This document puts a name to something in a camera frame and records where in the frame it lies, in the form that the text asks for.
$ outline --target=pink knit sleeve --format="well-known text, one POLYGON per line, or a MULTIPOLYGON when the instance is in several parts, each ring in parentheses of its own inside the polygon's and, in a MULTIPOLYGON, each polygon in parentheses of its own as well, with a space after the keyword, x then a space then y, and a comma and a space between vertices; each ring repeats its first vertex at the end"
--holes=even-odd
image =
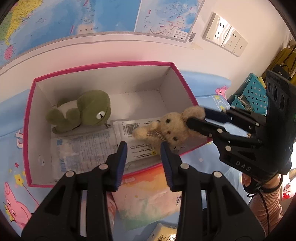
MULTIPOLYGON (((279 187, 277 190, 275 190, 272 193, 262 192, 262 195, 266 202, 268 213, 269 213, 270 232, 274 229, 274 227, 278 224, 278 222, 281 220, 283 216, 282 208, 281 208, 281 205, 279 204, 280 192, 281 192, 281 187, 279 187)), ((265 211, 265 207, 262 202, 262 199, 258 194, 252 198, 249 206, 253 211, 254 215, 261 222, 265 230, 265 233, 267 235, 268 229, 267 229, 266 211, 265 211)))

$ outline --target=map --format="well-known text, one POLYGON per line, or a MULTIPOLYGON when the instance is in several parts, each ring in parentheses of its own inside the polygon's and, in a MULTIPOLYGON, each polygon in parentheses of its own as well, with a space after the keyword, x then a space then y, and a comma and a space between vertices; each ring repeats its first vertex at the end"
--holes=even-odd
POLYGON ((65 37, 138 32, 187 41, 204 0, 19 0, 0 25, 0 66, 65 37))

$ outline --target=teddy bear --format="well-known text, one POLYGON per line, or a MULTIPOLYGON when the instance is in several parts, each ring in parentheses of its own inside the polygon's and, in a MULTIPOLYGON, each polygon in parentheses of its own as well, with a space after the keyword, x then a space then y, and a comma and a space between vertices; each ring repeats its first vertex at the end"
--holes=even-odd
POLYGON ((110 98, 102 90, 90 90, 77 100, 60 100, 46 114, 46 120, 55 125, 52 132, 65 133, 81 124, 99 126, 104 124, 111 115, 110 98))
POLYGON ((180 147, 189 137, 203 137, 200 133, 189 129, 186 121, 190 117, 203 120, 205 110, 200 106, 192 106, 182 113, 170 112, 160 119, 160 122, 153 121, 149 125, 141 126, 133 131, 133 137, 138 140, 145 140, 151 144, 157 154, 160 154, 160 145, 166 141, 171 149, 180 147))

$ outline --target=black handbag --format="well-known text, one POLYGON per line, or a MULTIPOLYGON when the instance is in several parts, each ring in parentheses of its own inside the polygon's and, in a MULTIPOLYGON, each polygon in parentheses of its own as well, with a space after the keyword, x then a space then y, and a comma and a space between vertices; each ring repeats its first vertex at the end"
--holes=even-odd
POLYGON ((294 59, 294 62, 293 62, 293 65, 292 65, 292 68, 291 68, 290 71, 289 71, 289 67, 285 63, 288 60, 288 58, 291 56, 291 54, 294 52, 295 48, 296 48, 296 45, 294 46, 294 48, 292 49, 292 51, 290 52, 288 57, 283 61, 283 63, 281 65, 279 65, 279 64, 275 65, 274 68, 272 69, 273 72, 275 72, 277 74, 280 74, 281 76, 283 76, 285 79, 287 79, 289 81, 291 80, 291 74, 293 72, 293 68, 294 68, 294 65, 295 65, 295 62, 296 62, 296 57, 294 59), (284 70, 284 68, 283 68, 284 66, 286 66, 288 68, 289 72, 284 70))

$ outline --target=wall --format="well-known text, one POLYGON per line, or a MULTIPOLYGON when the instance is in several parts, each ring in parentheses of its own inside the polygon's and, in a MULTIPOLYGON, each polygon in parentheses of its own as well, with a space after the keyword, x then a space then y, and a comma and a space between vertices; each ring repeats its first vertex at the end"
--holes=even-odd
POLYGON ((181 70, 229 78, 230 96, 250 72, 261 75, 291 36, 268 0, 206 0, 193 32, 194 43, 183 47, 172 45, 173 40, 157 43, 159 38, 131 34, 83 36, 43 46, 0 69, 0 102, 30 88, 38 76, 80 65, 130 60, 169 61, 181 70), (202 39, 212 12, 248 41, 241 57, 202 39))

